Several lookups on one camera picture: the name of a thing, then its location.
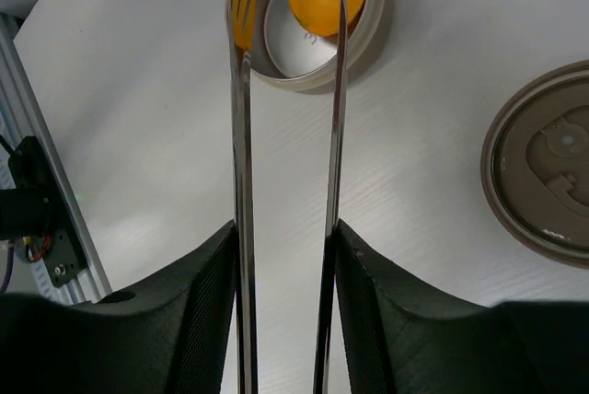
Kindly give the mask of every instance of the screw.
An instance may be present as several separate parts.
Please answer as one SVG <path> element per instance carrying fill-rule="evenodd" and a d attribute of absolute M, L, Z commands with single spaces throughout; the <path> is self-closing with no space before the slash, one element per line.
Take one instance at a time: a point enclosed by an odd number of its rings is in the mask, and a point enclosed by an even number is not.
<path fill-rule="evenodd" d="M 63 276 L 67 272 L 67 270 L 65 269 L 65 265 L 60 264 L 57 267 L 55 267 L 55 270 L 53 270 L 53 272 L 56 276 Z"/>

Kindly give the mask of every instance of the red wire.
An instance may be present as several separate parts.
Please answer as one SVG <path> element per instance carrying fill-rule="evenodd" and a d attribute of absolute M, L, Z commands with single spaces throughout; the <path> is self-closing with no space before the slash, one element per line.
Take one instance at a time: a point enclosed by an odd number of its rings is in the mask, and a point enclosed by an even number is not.
<path fill-rule="evenodd" d="M 43 259 L 43 256 L 45 255 L 45 253 L 47 252 L 47 250 L 49 249 L 49 246 L 51 244 L 52 238 L 49 235 L 43 234 L 43 245 L 40 248 L 39 251 L 37 251 L 35 254 L 33 254 L 32 257 L 29 257 L 29 261 L 31 262 L 38 262 L 41 259 Z"/>

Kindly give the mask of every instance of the metal frame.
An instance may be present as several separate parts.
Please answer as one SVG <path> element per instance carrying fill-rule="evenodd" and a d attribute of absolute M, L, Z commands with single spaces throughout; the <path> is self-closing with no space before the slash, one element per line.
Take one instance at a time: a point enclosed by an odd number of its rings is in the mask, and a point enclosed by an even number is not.
<path fill-rule="evenodd" d="M 43 263 L 33 264 L 33 277 L 42 296 L 65 305 L 85 301 L 97 302 L 112 292 L 107 275 L 92 243 L 84 217 L 75 200 L 74 192 L 65 174 L 51 134 L 43 119 L 25 69 L 13 42 L 14 20 L 0 15 L 0 113 L 4 121 L 4 134 L 13 145 L 25 136 L 36 136 L 49 161 L 52 173 L 64 197 L 75 232 L 87 258 L 88 268 L 61 288 L 54 288 Z M 0 167 L 0 175 L 6 173 L 6 165 Z M 2 187 L 14 187 L 12 177 L 3 178 Z"/>

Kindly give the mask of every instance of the fork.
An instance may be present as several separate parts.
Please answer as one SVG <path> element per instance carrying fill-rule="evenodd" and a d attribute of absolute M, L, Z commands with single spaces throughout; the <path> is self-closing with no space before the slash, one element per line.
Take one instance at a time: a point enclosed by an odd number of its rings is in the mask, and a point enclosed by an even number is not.
<path fill-rule="evenodd" d="M 235 223 L 239 234 L 237 279 L 237 347 L 239 393 L 258 392 L 258 350 L 251 168 L 251 50 L 256 0 L 226 0 L 231 64 Z"/>

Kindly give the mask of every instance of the brown lid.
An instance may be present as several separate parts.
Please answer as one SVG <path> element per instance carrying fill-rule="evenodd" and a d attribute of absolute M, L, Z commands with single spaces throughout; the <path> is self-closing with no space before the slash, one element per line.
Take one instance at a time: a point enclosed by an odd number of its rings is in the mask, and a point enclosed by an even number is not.
<path fill-rule="evenodd" d="M 553 259 L 589 265 L 589 62 L 510 99 L 481 167 L 487 200 L 512 234 Z"/>

